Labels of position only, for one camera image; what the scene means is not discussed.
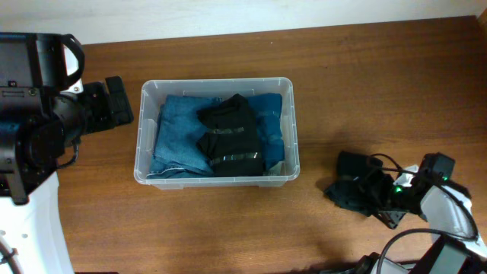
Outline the teal blue taped sweater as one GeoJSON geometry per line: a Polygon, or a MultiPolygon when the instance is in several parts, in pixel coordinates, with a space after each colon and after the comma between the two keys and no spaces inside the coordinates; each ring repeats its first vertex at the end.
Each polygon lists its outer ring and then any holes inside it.
{"type": "Polygon", "coordinates": [[[269,171],[285,159],[285,143],[281,130],[282,95],[255,95],[248,97],[247,101],[256,117],[265,171],[269,171]]]}

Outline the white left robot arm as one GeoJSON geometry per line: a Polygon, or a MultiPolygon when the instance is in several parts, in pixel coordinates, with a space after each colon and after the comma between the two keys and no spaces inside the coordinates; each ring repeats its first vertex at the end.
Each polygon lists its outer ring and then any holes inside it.
{"type": "Polygon", "coordinates": [[[71,34],[1,35],[1,271],[70,273],[59,217],[58,170],[84,135],[134,116],[118,76],[85,84],[71,34]]]}

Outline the small black taped garment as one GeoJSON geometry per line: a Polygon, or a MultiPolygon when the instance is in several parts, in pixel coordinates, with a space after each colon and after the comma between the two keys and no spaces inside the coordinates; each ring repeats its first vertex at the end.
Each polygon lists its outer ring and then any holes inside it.
{"type": "Polygon", "coordinates": [[[336,206],[367,217],[387,207],[393,178],[381,170],[378,158],[341,151],[337,158],[337,178],[323,192],[336,206]]]}

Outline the black taped garment roll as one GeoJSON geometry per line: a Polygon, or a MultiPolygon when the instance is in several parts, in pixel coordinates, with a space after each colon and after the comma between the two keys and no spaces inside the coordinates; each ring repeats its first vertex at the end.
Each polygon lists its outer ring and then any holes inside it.
{"type": "Polygon", "coordinates": [[[197,148],[208,158],[216,177],[258,177],[263,175],[262,148],[256,117],[240,94],[197,112],[207,132],[197,148]]]}

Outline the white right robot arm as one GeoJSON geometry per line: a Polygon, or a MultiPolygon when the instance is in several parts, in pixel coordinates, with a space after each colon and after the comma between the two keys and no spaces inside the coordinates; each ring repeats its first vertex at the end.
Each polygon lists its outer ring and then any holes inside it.
{"type": "Polygon", "coordinates": [[[370,215],[391,229],[407,214],[427,228],[413,228],[391,238],[379,254],[366,256],[356,273],[484,273],[486,245],[473,218],[469,190],[451,179],[455,161],[442,153],[426,154],[421,164],[385,167],[382,154],[365,158],[368,172],[352,181],[370,215]],[[391,247],[414,234],[428,234],[433,244],[414,263],[388,259],[391,247]]]}

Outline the light washed jeans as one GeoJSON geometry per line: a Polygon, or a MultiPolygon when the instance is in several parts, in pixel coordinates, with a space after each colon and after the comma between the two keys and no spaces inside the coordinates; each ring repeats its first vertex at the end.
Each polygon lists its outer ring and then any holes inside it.
{"type": "Polygon", "coordinates": [[[264,171],[263,176],[279,176],[282,172],[282,165],[284,161],[264,161],[264,171]]]}

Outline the dark blue jeans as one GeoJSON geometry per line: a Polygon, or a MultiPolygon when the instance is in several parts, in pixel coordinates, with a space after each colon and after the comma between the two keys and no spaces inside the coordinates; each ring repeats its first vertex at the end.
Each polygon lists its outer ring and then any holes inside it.
{"type": "Polygon", "coordinates": [[[197,112],[221,103],[219,97],[169,95],[161,106],[148,179],[210,177],[208,158],[197,148],[207,132],[197,112]]]}

